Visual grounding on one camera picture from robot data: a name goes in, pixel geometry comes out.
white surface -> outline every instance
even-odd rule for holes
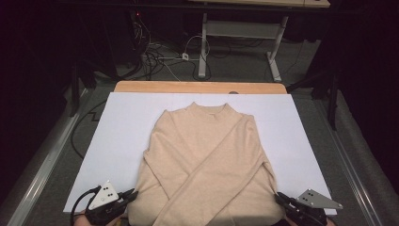
[[[306,189],[330,198],[326,182],[306,137],[294,101],[289,94],[110,94],[97,130],[77,175],[64,212],[89,189],[110,180],[117,192],[135,187],[142,153],[148,148],[157,119],[166,110],[196,102],[198,105],[229,105],[253,115],[261,143],[278,181],[278,190],[298,197]],[[86,208],[80,201],[77,211]],[[327,210],[335,215],[335,210]]]

mock neck collar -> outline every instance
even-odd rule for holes
[[[219,106],[202,106],[193,102],[188,108],[196,118],[208,122],[220,122],[227,119],[234,111],[229,104]]]

sweater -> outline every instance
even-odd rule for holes
[[[283,217],[253,116],[228,104],[164,111],[128,204],[141,225],[272,225]]]

sweater sleeve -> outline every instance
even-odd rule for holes
[[[161,185],[175,189],[154,225],[206,225],[248,184],[263,163],[263,149],[251,116],[237,122],[202,162],[184,159],[179,155],[182,151],[165,152],[167,162],[161,156],[146,155]],[[183,174],[180,183],[170,185],[173,182],[166,177],[176,179],[179,173]]]
[[[165,111],[152,130],[144,159],[162,188],[171,198],[200,162],[190,153]]]

gray floor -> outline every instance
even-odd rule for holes
[[[211,68],[210,81],[232,82],[272,82],[268,65],[264,58],[265,49],[271,49],[272,42],[264,41],[255,48],[236,48],[224,58],[216,58],[229,51],[222,45],[211,43],[208,64]],[[316,43],[283,43],[279,49],[277,62],[284,85],[298,81],[306,72],[318,47]],[[160,49],[165,57],[176,56],[167,48]],[[191,76],[192,64],[182,63],[164,68],[152,80],[194,81]],[[120,67],[120,72],[127,69]],[[105,100],[115,84],[98,79],[98,87],[86,95],[83,113]],[[337,109],[337,132],[331,131],[326,123],[325,100],[312,100],[309,89],[299,89],[293,94],[299,116],[313,148],[314,154],[325,176],[331,196],[344,206],[334,219],[339,225],[399,225],[396,213],[399,211],[398,196],[393,192],[387,178],[371,155],[361,132],[352,119],[340,94]],[[76,129],[74,141],[80,153],[84,153],[96,129],[104,105],[96,107],[85,117]],[[54,144],[59,131],[68,119],[68,109],[60,119],[52,134],[43,143],[38,154],[32,159],[23,176],[1,206],[0,225],[7,225],[15,209],[31,184],[36,172]],[[72,150],[68,141],[48,179],[45,188],[24,225],[66,225],[69,216],[62,213],[74,178],[82,160]],[[354,178],[351,167],[355,170]]]

